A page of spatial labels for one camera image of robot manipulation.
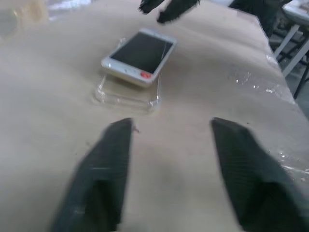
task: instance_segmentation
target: smartphone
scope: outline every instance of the smartphone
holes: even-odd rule
[[[173,37],[140,29],[101,64],[108,74],[140,87],[148,87],[159,75],[176,42]]]

